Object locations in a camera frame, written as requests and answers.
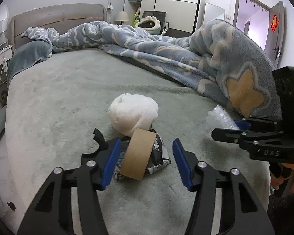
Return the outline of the clear bubble wrap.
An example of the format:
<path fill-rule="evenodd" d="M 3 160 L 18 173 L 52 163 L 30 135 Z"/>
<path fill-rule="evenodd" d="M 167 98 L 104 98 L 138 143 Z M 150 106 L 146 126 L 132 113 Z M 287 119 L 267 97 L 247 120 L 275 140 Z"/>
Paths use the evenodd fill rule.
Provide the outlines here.
<path fill-rule="evenodd" d="M 208 112 L 206 123 L 210 129 L 239 129 L 230 114 L 220 105 Z"/>

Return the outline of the brown tape roll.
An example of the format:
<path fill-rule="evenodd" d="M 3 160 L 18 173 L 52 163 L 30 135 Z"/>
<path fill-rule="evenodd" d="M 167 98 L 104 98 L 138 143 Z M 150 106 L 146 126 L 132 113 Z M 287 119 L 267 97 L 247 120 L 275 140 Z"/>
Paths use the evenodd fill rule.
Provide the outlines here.
<path fill-rule="evenodd" d="M 144 177 L 156 133 L 136 129 L 131 137 L 120 168 L 123 176 L 141 181 Z"/>

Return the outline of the white tissue wad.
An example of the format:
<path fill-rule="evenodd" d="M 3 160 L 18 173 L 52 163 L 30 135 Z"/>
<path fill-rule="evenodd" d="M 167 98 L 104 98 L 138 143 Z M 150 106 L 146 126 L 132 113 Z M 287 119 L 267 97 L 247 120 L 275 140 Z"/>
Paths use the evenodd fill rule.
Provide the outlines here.
<path fill-rule="evenodd" d="M 159 106 L 150 97 L 124 93 L 108 108 L 108 117 L 115 130 L 131 137 L 136 129 L 149 130 L 158 117 Z"/>

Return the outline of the blue cloud pattern blanket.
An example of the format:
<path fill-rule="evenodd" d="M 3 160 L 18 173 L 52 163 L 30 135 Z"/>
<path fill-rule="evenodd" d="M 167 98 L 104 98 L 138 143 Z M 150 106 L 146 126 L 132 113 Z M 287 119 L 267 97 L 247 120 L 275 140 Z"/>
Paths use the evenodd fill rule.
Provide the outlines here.
<path fill-rule="evenodd" d="M 252 39 L 224 20 L 212 20 L 183 38 L 105 21 L 83 23 L 64 34 L 54 28 L 29 27 L 22 37 L 45 41 L 54 52 L 100 48 L 174 79 L 244 117 L 281 115 L 272 75 L 275 64 Z"/>

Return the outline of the black printed snack wrapper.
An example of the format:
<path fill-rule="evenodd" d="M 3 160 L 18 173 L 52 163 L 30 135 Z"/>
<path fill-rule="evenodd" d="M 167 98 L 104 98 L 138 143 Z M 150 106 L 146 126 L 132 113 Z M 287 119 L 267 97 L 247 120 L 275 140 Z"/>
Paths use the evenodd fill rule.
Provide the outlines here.
<path fill-rule="evenodd" d="M 148 163 L 146 164 L 144 176 L 153 174 L 165 168 L 167 165 L 171 163 L 170 158 L 168 156 L 168 151 L 162 139 L 160 138 L 159 134 L 154 129 L 150 129 L 149 132 L 155 133 L 155 139 L 154 139 L 154 143 L 150 152 Z M 127 151 L 128 145 L 130 144 L 131 138 L 128 136 L 125 136 L 121 138 L 120 140 L 122 144 L 122 149 L 121 149 L 120 156 L 118 158 L 118 161 L 116 163 L 116 167 L 113 173 L 117 180 L 122 180 L 127 178 L 127 176 L 124 176 L 123 174 L 120 173 L 120 170 L 122 168 L 122 164 L 124 162 L 126 151 Z"/>

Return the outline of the grey framed door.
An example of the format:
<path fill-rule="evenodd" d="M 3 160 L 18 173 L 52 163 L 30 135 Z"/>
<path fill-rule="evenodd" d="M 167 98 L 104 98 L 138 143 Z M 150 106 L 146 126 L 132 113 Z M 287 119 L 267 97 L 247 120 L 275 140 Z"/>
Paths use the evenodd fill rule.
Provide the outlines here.
<path fill-rule="evenodd" d="M 282 1 L 268 7 L 258 0 L 236 0 L 233 23 L 258 44 L 278 66 L 285 30 Z"/>

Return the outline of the grey-green bed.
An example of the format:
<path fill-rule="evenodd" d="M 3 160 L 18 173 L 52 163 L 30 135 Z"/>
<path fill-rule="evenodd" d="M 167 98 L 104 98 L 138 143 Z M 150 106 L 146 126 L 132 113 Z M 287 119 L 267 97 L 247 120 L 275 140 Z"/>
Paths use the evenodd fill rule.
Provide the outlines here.
<path fill-rule="evenodd" d="M 6 143 L 11 174 L 25 206 L 56 167 L 77 168 L 83 153 L 98 148 L 93 131 L 118 137 L 108 108 L 123 93 L 154 99 L 152 127 L 168 151 L 183 147 L 215 169 L 239 169 L 268 207 L 268 164 L 249 159 L 235 144 L 215 142 L 206 118 L 216 103 L 100 49 L 55 54 L 11 80 Z M 110 234 L 183 234 L 195 195 L 182 184 L 175 162 L 143 180 L 112 180 L 98 194 Z"/>

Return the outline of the white grey wardrobe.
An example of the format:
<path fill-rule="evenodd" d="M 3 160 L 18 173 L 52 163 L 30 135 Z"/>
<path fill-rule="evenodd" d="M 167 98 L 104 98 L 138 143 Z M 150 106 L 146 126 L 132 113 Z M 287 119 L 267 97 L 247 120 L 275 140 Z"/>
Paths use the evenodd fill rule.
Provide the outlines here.
<path fill-rule="evenodd" d="M 163 12 L 171 37 L 188 37 L 203 22 L 205 0 L 125 0 L 128 24 L 134 26 L 148 11 Z"/>

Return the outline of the cream plush pet bed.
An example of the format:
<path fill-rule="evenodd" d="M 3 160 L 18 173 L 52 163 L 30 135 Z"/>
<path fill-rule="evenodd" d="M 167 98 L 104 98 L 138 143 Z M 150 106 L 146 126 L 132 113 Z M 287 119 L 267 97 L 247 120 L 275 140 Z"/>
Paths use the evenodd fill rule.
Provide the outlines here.
<path fill-rule="evenodd" d="M 151 35 L 159 35 L 161 31 L 161 24 L 155 16 L 146 16 L 136 23 L 135 28 L 145 30 Z"/>

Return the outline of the white power strip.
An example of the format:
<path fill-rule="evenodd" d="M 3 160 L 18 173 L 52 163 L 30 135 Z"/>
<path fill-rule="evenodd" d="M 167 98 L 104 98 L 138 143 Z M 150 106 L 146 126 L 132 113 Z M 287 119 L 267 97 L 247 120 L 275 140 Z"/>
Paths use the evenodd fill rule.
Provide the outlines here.
<path fill-rule="evenodd" d="M 5 73 L 7 73 L 7 71 L 8 71 L 8 65 L 7 65 L 7 61 L 6 61 L 5 58 L 2 60 L 2 67 L 3 67 L 3 71 Z"/>

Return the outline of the dark blue-grey pillow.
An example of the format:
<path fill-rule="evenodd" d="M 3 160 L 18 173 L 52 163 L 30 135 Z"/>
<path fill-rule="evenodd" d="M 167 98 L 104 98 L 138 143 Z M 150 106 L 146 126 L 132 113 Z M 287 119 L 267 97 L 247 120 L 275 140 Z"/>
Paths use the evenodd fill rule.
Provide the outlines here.
<path fill-rule="evenodd" d="M 52 54 L 52 46 L 41 40 L 31 41 L 14 51 L 13 57 L 8 62 L 7 85 L 18 73 L 46 61 Z"/>

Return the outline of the white bedside lamp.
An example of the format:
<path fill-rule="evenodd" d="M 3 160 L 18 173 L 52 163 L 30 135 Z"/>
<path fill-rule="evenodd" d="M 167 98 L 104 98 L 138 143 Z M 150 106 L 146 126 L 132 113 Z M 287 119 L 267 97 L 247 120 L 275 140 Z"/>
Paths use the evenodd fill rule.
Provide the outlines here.
<path fill-rule="evenodd" d="M 120 25 L 123 25 L 125 22 L 129 21 L 129 16 L 126 11 L 119 11 L 115 21 L 118 22 Z"/>

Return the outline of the grey padded headboard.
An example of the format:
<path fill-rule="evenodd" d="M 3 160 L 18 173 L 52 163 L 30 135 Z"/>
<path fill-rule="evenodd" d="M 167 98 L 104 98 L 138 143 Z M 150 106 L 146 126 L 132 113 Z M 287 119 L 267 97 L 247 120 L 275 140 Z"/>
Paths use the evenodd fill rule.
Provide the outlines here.
<path fill-rule="evenodd" d="M 59 34 L 83 23 L 106 21 L 107 11 L 101 4 L 61 4 L 30 10 L 11 18 L 5 37 L 15 49 L 28 43 L 21 34 L 29 27 L 54 28 Z"/>

